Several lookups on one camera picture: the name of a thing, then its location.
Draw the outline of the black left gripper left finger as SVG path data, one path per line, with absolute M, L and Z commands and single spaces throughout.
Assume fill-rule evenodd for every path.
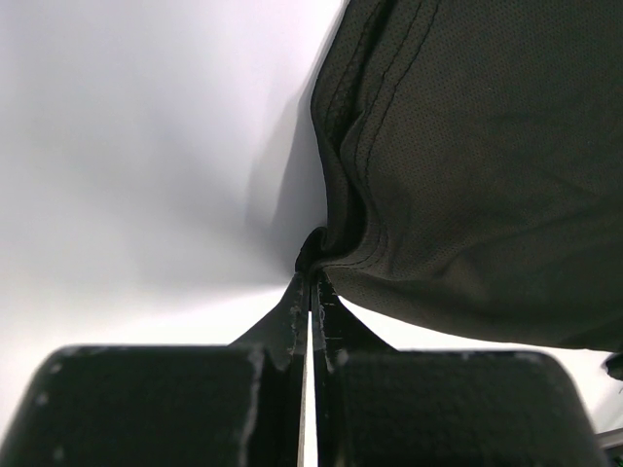
M 65 346 L 39 367 L 5 466 L 295 466 L 309 286 L 226 346 Z

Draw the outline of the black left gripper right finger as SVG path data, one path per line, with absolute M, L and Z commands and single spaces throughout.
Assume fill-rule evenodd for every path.
M 399 351 L 311 288 L 323 466 L 605 466 L 576 389 L 531 351 Z

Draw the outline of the black t shirt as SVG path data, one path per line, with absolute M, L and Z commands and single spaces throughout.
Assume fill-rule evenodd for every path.
M 435 331 L 622 348 L 622 5 L 351 1 L 296 267 Z

